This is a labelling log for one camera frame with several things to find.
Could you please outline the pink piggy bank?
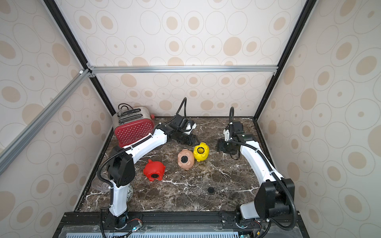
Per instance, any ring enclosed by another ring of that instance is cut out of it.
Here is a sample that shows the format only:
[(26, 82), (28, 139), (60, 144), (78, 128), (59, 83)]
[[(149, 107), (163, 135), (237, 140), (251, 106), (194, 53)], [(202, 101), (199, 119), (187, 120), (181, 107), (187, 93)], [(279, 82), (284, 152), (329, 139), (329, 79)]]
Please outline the pink piggy bank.
[(178, 165), (184, 170), (189, 170), (194, 166), (193, 152), (188, 149), (183, 149), (178, 154)]

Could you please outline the yellow piggy bank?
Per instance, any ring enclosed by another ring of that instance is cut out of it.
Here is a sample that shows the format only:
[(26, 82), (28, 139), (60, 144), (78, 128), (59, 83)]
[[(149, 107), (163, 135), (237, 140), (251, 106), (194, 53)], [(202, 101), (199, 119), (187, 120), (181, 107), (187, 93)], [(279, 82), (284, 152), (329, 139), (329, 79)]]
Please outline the yellow piggy bank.
[(209, 146), (202, 142), (200, 145), (196, 146), (193, 150), (194, 158), (198, 161), (205, 161), (209, 156)]

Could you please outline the red piggy bank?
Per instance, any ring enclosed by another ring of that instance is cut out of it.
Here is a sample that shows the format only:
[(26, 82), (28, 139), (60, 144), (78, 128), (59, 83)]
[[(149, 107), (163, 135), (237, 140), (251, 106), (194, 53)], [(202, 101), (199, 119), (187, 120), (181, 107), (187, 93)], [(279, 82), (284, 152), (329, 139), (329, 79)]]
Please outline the red piggy bank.
[(151, 179), (152, 174), (158, 174), (159, 177), (156, 180), (162, 180), (166, 167), (159, 161), (148, 160), (148, 164), (145, 166), (143, 173), (149, 179), (149, 181), (155, 181)]

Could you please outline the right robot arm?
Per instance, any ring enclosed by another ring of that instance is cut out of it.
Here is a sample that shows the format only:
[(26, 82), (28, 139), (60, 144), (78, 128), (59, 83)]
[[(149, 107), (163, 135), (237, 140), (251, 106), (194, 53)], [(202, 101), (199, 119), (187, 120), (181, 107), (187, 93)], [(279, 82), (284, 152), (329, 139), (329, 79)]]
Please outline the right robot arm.
[(244, 156), (260, 185), (254, 201), (240, 206), (241, 219), (269, 220), (283, 230), (292, 230), (297, 224), (294, 182), (276, 170), (254, 136), (244, 131), (242, 123), (230, 121), (223, 134), (217, 150), (231, 156)]

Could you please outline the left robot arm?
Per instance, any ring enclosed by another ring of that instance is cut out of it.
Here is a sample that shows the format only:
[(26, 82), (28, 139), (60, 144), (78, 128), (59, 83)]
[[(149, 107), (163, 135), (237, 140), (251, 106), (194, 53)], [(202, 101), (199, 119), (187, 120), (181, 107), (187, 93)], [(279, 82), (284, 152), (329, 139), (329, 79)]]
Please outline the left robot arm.
[(171, 140), (194, 146), (197, 136), (192, 134), (196, 123), (185, 116), (175, 115), (165, 123), (157, 124), (148, 135), (116, 152), (98, 169), (97, 177), (110, 189), (109, 211), (115, 217), (127, 213), (128, 185), (135, 178), (135, 163), (146, 154)]

